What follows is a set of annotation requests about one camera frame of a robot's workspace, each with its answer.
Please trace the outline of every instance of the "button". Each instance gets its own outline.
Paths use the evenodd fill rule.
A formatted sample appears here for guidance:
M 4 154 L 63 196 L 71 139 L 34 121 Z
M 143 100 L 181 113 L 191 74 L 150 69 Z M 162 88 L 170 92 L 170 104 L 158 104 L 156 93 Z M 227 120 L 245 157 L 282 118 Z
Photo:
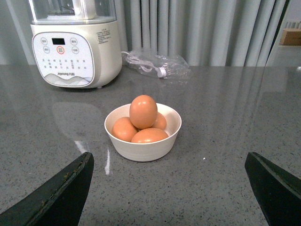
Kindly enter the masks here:
M 65 52 L 65 49 L 61 46 L 56 47 L 56 50 L 59 54 L 64 54 L 64 52 Z
M 77 40 L 76 40 L 76 38 L 71 38 L 71 39 L 70 39 L 70 43 L 71 43 L 72 45 L 76 46 L 76 45 L 77 45 Z
M 41 38 L 41 42 L 42 42 L 43 45 L 47 45 L 47 43 L 48 43 L 47 39 L 44 38 L 44 37 Z
M 78 54 L 78 53 L 79 53 L 79 48 L 77 48 L 77 47 L 72 47 L 72 53 Z
M 44 46 L 43 50 L 44 50 L 45 53 L 49 53 L 50 52 L 50 49 L 48 48 L 48 46 Z

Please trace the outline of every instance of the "blender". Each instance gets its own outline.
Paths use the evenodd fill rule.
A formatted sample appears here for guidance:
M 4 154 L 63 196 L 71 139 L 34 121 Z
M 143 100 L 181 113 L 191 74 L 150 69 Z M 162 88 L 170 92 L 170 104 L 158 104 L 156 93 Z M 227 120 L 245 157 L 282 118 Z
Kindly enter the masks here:
M 28 0 L 32 49 L 51 85 L 98 88 L 122 67 L 114 0 Z

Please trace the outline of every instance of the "brown egg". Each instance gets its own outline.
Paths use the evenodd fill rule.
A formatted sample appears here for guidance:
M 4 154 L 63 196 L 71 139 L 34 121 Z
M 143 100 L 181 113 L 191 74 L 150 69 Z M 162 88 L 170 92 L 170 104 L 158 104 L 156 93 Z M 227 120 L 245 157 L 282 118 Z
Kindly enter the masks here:
M 112 128 L 112 135 L 120 140 L 131 142 L 138 129 L 132 125 L 129 117 L 118 119 Z
M 132 143 L 152 143 L 168 138 L 168 134 L 158 128 L 147 128 L 140 130 L 132 138 Z
M 164 130 L 166 128 L 166 119 L 165 119 L 165 117 L 161 113 L 158 112 L 157 119 L 151 127 Z
M 157 104 L 148 95 L 136 97 L 130 105 L 130 120 L 138 129 L 151 127 L 156 121 L 157 113 Z

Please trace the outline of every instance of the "power cord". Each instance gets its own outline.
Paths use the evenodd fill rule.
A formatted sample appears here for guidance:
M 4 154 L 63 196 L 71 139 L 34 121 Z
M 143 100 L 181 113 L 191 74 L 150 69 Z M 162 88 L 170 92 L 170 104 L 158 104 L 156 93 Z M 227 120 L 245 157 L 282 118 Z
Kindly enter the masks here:
M 157 71 L 157 75 L 159 78 L 166 77 L 166 70 L 164 69 L 164 67 L 155 67 L 151 61 L 141 60 L 138 57 L 133 56 L 133 54 L 129 54 L 128 52 L 125 52 L 125 51 L 122 51 L 121 53 L 124 53 L 127 55 L 125 60 L 129 64 L 139 65 L 141 67 L 141 69 L 143 71 L 145 71 L 146 73 L 149 73 L 152 71 L 152 69 L 155 69 Z

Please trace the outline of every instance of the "plastic bag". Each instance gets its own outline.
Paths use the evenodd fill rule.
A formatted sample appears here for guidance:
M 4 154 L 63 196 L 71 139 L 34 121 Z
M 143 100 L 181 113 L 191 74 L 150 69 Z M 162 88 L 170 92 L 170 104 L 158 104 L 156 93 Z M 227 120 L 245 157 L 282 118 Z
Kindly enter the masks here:
M 189 79 L 192 72 L 186 61 L 179 55 L 159 56 L 151 50 L 133 50 L 122 52 L 123 65 L 136 69 L 139 73 L 161 78 L 184 80 Z

